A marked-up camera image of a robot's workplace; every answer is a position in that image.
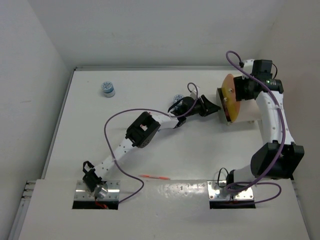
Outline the grey metal drawer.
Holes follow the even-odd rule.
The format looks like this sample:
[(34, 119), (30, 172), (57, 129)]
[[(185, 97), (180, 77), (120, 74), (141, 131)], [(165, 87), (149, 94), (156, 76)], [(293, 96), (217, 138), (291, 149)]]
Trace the grey metal drawer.
[(216, 90), (216, 104), (220, 107), (220, 110), (218, 111), (220, 121), (224, 124), (228, 124), (230, 121), (230, 116), (221, 88), (217, 88)]

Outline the round drawer organizer box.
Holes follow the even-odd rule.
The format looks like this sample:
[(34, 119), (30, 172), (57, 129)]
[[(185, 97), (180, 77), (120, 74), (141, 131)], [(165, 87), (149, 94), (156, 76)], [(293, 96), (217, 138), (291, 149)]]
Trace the round drawer organizer box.
[(261, 120), (261, 113), (254, 99), (236, 101), (234, 76), (232, 74), (225, 77), (220, 88), (230, 119), (227, 125), (242, 122), (253, 123)]

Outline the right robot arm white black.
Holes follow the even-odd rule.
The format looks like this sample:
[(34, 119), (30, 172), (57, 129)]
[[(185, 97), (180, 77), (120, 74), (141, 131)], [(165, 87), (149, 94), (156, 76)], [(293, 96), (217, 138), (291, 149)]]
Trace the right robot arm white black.
[(242, 76), (233, 79), (236, 102), (254, 100), (258, 106), (263, 146), (249, 165), (229, 172), (226, 187), (232, 192), (243, 191), (262, 179), (291, 178), (305, 154), (289, 131), (283, 84), (273, 78), (272, 66), (271, 60), (249, 60), (239, 68)]

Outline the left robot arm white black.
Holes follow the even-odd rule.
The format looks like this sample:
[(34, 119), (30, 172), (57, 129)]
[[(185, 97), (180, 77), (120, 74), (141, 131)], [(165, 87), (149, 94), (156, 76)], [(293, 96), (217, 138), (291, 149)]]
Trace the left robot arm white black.
[(154, 110), (141, 109), (142, 113), (126, 129), (124, 139), (115, 150), (110, 151), (110, 156), (97, 166), (89, 161), (83, 163), (84, 177), (82, 180), (88, 190), (93, 193), (106, 181), (107, 174), (116, 166), (115, 161), (119, 163), (134, 148), (146, 147), (160, 130), (179, 128), (189, 116), (206, 117), (219, 110), (221, 107), (209, 101), (204, 95), (185, 96), (175, 100), (174, 104), (169, 107), (168, 113), (157, 111), (154, 114)]

